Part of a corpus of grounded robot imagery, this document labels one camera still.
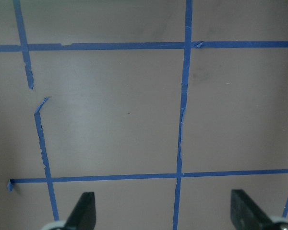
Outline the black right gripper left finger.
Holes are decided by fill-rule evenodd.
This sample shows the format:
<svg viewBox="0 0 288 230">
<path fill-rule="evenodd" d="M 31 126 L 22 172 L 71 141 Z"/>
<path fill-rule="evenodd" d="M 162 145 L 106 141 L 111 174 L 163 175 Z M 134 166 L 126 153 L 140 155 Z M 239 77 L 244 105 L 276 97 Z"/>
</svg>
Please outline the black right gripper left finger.
<svg viewBox="0 0 288 230">
<path fill-rule="evenodd" d="M 66 220 L 66 230 L 93 230 L 96 225 L 94 192 L 84 192 Z"/>
</svg>

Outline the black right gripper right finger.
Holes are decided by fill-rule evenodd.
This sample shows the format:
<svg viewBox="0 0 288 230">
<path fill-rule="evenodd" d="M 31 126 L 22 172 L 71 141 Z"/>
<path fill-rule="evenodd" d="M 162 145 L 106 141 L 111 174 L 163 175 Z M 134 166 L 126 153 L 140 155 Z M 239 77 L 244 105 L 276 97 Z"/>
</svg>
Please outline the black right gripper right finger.
<svg viewBox="0 0 288 230">
<path fill-rule="evenodd" d="M 267 230 L 271 219 L 242 189 L 232 189 L 230 219 L 236 230 Z"/>
</svg>

